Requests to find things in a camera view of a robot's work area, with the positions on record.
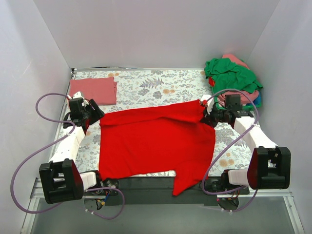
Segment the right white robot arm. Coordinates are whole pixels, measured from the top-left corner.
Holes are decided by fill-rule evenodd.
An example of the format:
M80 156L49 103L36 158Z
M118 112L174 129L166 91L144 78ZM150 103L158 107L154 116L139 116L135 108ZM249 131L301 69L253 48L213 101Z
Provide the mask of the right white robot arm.
M291 152L270 140L257 125L257 118L243 109L240 95L227 95L225 107L217 108L211 95L204 95L202 123L216 127L229 124L249 147L252 156L247 169L228 169L214 182L201 182L209 195L231 194L250 187L253 190L287 189L291 180Z

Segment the red t shirt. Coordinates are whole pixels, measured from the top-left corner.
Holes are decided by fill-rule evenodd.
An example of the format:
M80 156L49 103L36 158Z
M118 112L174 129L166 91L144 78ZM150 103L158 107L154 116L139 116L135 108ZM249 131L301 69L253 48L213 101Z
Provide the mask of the red t shirt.
M215 130L197 100L108 113L100 120L102 179L174 171L173 195L199 183L211 164Z

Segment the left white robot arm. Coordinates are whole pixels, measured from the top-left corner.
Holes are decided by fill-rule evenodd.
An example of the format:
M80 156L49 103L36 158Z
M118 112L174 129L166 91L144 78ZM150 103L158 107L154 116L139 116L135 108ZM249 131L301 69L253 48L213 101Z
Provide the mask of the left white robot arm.
M63 120L63 136L53 156L39 167L43 194L48 204L79 200L85 191L98 195L103 191L98 170L80 173L75 165L79 147L90 125L104 117L93 99L81 92L68 97L70 112Z

